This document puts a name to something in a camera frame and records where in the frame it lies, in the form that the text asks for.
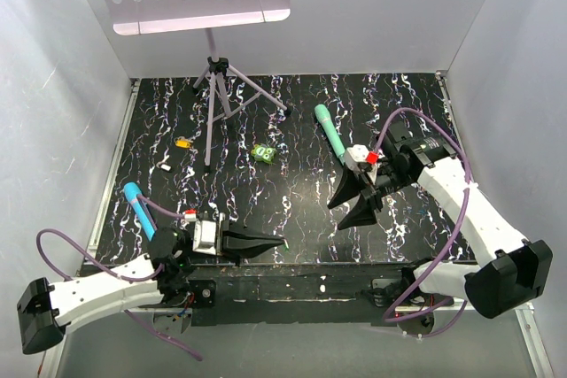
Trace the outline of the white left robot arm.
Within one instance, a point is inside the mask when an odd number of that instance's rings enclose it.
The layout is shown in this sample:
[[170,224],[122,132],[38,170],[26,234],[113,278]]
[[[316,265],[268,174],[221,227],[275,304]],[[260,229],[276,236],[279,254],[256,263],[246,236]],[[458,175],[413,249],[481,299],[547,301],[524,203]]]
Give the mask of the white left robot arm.
[[66,277],[60,282],[39,278],[27,285],[17,303],[22,351],[36,354],[95,320],[147,305],[194,307],[214,305],[215,284],[190,280],[195,256],[225,258],[235,263],[255,258],[287,242],[226,219],[187,210],[179,220],[188,229],[154,228],[147,251],[115,268]]

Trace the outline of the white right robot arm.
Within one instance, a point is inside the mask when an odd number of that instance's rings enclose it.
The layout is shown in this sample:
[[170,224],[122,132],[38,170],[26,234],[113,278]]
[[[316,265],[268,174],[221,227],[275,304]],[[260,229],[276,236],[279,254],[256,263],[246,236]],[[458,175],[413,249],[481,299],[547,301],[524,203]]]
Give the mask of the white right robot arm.
[[379,152],[355,144],[339,158],[343,173],[328,206],[333,209],[352,198],[357,202],[338,229],[377,223],[384,198],[416,183],[439,203],[475,256],[473,265],[418,260],[403,268],[399,282],[379,289],[380,297],[412,305],[431,295],[460,298],[492,319],[542,295],[551,249],[513,228],[466,181],[462,161],[445,138],[413,137],[396,122],[386,130]]

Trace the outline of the green owl toy block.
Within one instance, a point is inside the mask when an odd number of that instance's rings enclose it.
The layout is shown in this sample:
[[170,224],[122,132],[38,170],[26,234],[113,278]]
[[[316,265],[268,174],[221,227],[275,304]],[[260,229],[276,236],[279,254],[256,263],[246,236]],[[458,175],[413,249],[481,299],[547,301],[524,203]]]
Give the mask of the green owl toy block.
[[276,155],[276,149],[269,147],[264,143],[255,144],[251,151],[251,154],[256,161],[272,164]]

